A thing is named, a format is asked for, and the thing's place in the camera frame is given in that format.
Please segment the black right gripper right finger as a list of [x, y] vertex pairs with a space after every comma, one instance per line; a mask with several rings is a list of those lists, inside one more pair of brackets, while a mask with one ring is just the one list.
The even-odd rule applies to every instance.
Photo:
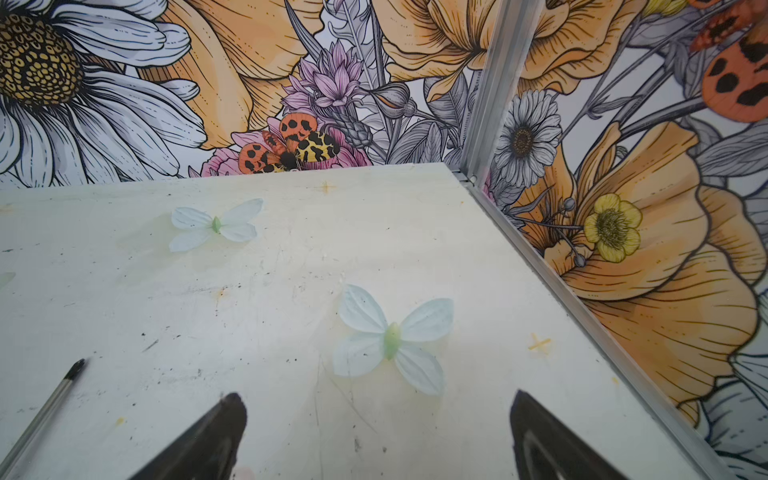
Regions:
[[526, 391], [516, 392], [509, 421], [520, 479], [626, 479]]

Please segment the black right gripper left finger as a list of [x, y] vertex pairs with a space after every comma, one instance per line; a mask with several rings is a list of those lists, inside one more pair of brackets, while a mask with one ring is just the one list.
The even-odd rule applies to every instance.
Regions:
[[239, 394], [230, 393], [132, 479], [229, 479], [246, 425], [246, 406]]

